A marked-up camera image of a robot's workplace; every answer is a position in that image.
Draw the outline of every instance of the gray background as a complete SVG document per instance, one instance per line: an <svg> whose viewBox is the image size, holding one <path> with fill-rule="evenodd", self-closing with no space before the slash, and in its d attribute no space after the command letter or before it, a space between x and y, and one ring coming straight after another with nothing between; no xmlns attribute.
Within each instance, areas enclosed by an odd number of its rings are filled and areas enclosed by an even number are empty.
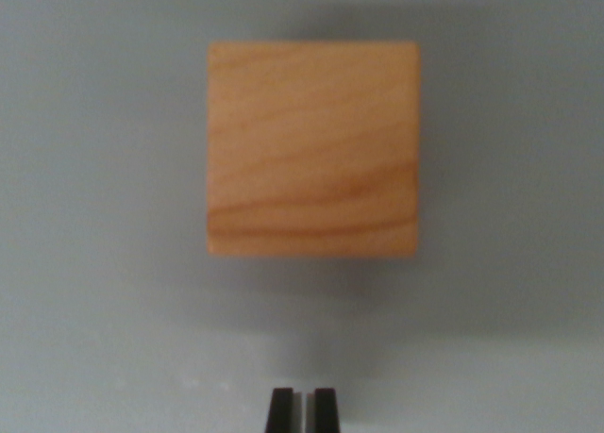
<svg viewBox="0 0 604 433"><path fill-rule="evenodd" d="M410 260L210 258L216 39L414 39ZM0 431L604 429L604 0L0 0Z"/></svg>

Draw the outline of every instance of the wood grain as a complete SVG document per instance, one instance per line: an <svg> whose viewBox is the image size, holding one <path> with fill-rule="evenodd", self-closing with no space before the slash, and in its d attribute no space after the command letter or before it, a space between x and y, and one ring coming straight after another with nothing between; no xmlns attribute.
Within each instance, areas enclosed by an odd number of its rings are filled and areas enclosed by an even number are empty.
<svg viewBox="0 0 604 433"><path fill-rule="evenodd" d="M211 253L414 253L415 43L216 42L208 65Z"/></svg>

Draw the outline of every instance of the table surface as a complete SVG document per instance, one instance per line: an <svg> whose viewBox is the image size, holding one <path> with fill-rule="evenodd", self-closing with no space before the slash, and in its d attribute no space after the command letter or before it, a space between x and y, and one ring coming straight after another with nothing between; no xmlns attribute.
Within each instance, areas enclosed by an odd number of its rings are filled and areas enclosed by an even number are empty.
<svg viewBox="0 0 604 433"><path fill-rule="evenodd" d="M604 0L0 0L0 431L601 432ZM416 40L414 259L211 258L213 40Z"/></svg>

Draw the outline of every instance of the wooden cube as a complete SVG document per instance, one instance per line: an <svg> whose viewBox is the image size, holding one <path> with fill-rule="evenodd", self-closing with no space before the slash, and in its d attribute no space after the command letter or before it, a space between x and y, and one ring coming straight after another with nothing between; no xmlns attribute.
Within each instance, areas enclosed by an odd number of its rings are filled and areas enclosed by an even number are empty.
<svg viewBox="0 0 604 433"><path fill-rule="evenodd" d="M419 92L413 42L213 43L209 251L413 254Z"/></svg>

